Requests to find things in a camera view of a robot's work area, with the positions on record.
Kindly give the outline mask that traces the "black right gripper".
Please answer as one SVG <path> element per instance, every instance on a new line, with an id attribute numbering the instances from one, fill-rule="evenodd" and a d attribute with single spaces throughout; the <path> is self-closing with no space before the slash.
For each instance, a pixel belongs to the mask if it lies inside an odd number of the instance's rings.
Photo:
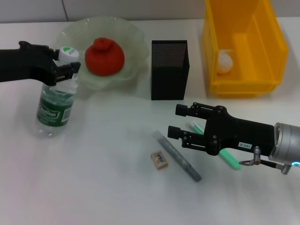
<path id="1" fill-rule="evenodd" d="M 183 148 L 206 150 L 208 154 L 216 156 L 222 149 L 231 148 L 253 153 L 254 148 L 259 147 L 262 155 L 269 156 L 275 146 L 273 125 L 235 118 L 220 105 L 194 102 L 188 107 L 177 104 L 175 114 L 206 120 L 204 135 L 179 127 L 168 127 L 167 136 L 181 139 Z"/>

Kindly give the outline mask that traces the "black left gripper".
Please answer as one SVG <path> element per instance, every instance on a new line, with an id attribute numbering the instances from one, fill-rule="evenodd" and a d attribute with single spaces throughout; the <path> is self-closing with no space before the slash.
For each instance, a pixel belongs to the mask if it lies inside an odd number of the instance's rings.
<path id="1" fill-rule="evenodd" d="M 81 67 L 80 62 L 56 66 L 54 61 L 58 61 L 59 49 L 26 41 L 20 41 L 19 46 L 18 49 L 0 51 L 1 82 L 32 79 L 54 86 L 71 79 Z"/>

